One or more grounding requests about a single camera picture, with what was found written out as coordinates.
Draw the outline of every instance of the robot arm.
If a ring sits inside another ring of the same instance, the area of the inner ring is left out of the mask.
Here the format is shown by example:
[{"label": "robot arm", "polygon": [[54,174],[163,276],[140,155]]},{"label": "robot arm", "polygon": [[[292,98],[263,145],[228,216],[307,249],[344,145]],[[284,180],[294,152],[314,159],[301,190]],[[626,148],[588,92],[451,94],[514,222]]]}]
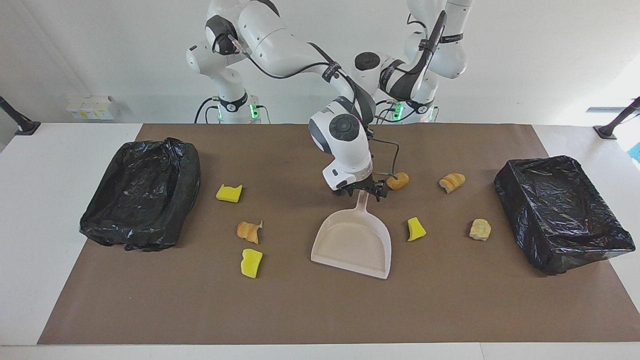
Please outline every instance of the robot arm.
[{"label": "robot arm", "polygon": [[[374,55],[380,60],[380,69],[374,70],[373,75],[364,74],[372,69],[362,66],[362,58],[372,53],[363,53],[356,57],[356,72],[361,78],[373,80],[376,78],[375,71],[379,71],[379,88],[393,99],[406,102],[421,117],[430,109],[435,98],[438,88],[436,75],[454,79],[467,68],[467,57],[461,40],[472,3],[473,0],[456,0],[455,3],[446,0],[408,0],[410,16],[413,15],[416,19],[415,23],[424,26],[424,31],[414,32],[405,43],[404,52],[408,59],[413,59],[412,64],[407,65],[401,60],[378,53]],[[425,51],[429,24],[434,25],[426,46],[428,50]]]},{"label": "robot arm", "polygon": [[211,51],[203,40],[187,50],[187,63],[191,70],[212,79],[218,87],[222,121],[230,124],[249,124],[254,118],[252,97],[244,89],[242,76],[229,65],[243,60],[241,55],[224,56]]},{"label": "robot arm", "polygon": [[240,5],[234,0],[214,0],[209,10],[207,38],[217,53],[242,53],[272,78],[313,72],[338,91],[340,96],[309,120],[313,141],[335,158],[323,170],[324,179],[332,190],[363,189],[377,199],[385,197],[384,182],[372,180],[367,128],[375,112],[372,95],[318,46],[296,39],[270,1]]}]

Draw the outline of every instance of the white dustpan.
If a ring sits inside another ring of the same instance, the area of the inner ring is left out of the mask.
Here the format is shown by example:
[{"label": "white dustpan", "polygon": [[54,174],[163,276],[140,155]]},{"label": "white dustpan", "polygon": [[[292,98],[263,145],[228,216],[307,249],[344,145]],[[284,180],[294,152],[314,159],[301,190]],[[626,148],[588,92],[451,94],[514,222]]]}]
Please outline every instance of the white dustpan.
[{"label": "white dustpan", "polygon": [[391,236],[385,224],[367,212],[368,197],[360,190],[355,209],[326,218],[311,249],[311,261],[380,279],[389,276]]}]

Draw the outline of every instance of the plastic-lined bin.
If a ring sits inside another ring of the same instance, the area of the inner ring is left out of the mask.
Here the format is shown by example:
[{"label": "plastic-lined bin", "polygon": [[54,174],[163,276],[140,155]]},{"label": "plastic-lined bin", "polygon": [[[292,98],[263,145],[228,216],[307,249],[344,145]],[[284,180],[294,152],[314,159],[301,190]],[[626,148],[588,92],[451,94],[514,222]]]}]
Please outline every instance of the plastic-lined bin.
[{"label": "plastic-lined bin", "polygon": [[80,219],[80,233],[105,246],[174,246],[200,188],[195,146],[174,138],[125,143]]},{"label": "plastic-lined bin", "polygon": [[516,242],[547,275],[636,249],[573,158],[509,160],[494,183]]}]

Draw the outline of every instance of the brown paper mat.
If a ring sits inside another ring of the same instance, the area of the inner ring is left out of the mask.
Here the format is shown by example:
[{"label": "brown paper mat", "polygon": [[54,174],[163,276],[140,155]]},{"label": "brown paper mat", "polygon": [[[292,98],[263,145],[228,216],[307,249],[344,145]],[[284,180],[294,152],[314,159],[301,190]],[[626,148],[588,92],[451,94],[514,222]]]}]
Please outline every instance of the brown paper mat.
[{"label": "brown paper mat", "polygon": [[[331,162],[306,126],[144,125],[139,140],[196,145],[202,187],[178,246],[126,252],[88,241],[39,344],[297,344],[640,341],[640,316],[608,261],[545,277],[514,242],[493,189],[513,158],[544,157],[531,126],[415,124],[375,127],[402,144],[397,170],[411,183],[369,211],[392,238],[386,281],[309,260],[317,230],[355,198],[336,197]],[[393,146],[371,144],[377,171]],[[467,176],[450,195],[438,180]],[[216,201],[221,183],[245,189]],[[412,243],[406,221],[428,235]],[[485,218],[487,242],[467,237]],[[264,221],[260,245],[236,237]],[[259,278],[240,274],[241,252],[264,253]]]}]

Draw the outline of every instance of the wall socket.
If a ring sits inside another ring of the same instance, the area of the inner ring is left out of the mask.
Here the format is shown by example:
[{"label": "wall socket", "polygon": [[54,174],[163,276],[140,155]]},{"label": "wall socket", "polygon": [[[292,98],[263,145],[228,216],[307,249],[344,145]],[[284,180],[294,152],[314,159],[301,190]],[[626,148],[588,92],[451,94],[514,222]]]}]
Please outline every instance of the wall socket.
[{"label": "wall socket", "polygon": [[67,111],[76,120],[114,120],[118,115],[118,108],[111,96],[69,100]]}]

